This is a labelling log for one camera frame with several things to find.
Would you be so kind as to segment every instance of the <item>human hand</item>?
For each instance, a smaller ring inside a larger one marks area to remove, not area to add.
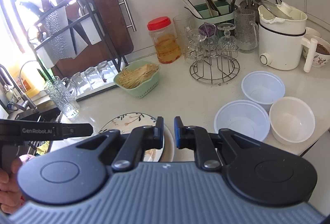
[[[17,184],[17,172],[21,166],[22,161],[16,158],[11,163],[11,175],[0,169],[0,208],[4,213],[14,213],[23,203]]]

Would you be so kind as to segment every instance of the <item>red lid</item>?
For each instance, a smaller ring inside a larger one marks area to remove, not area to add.
[[[151,20],[147,27],[150,31],[156,31],[158,29],[161,29],[163,27],[167,27],[169,24],[171,24],[171,20],[167,16],[158,17],[156,19]]]

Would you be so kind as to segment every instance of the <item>wire rack base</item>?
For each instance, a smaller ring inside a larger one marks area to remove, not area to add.
[[[228,55],[206,55],[190,66],[190,75],[204,84],[221,85],[234,79],[240,64]]]

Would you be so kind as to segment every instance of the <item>white bowl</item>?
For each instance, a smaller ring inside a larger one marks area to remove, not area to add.
[[[277,100],[270,108],[269,119],[273,136],[285,145],[306,141],[315,129],[311,108],[294,97]]]
[[[241,87],[246,99],[258,103],[266,111],[269,111],[272,104],[285,94],[283,81],[266,71],[249,73],[242,80]]]
[[[225,104],[214,118],[216,133],[229,128],[258,141],[269,133],[270,122],[265,109],[250,100],[236,100]]]
[[[311,27],[306,27],[306,34],[321,37],[321,33]]]
[[[305,38],[308,40],[311,40],[312,38],[316,39],[317,43],[324,46],[328,50],[328,52],[330,52],[330,44],[326,40],[323,40],[322,38],[314,36],[314,35],[307,35],[307,34],[305,35]],[[304,58],[307,58],[307,54],[308,54],[308,48],[303,46]],[[315,52],[312,66],[313,67],[322,67],[325,64],[327,64],[329,62],[329,60],[330,60],[330,55],[324,55],[324,54]]]

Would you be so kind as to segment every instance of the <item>purple object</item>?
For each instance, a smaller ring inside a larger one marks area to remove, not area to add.
[[[216,33],[216,26],[210,23],[204,23],[199,27],[200,30],[204,31],[207,37],[211,37]]]

